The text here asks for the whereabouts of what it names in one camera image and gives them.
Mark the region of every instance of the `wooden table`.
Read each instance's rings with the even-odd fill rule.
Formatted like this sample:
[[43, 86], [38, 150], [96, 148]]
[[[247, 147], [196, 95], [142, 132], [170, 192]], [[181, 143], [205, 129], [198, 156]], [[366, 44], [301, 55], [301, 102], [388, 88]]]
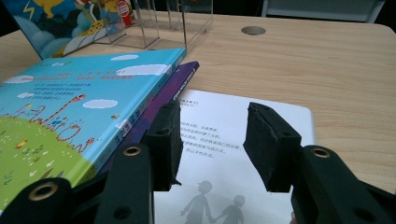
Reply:
[[[265, 28], [245, 35], [245, 26]], [[129, 51], [91, 45], [74, 55]], [[0, 38], [0, 80], [39, 61], [21, 32]], [[185, 62], [188, 88], [302, 105], [318, 144], [361, 180], [396, 191], [396, 35], [368, 23], [215, 16]]]

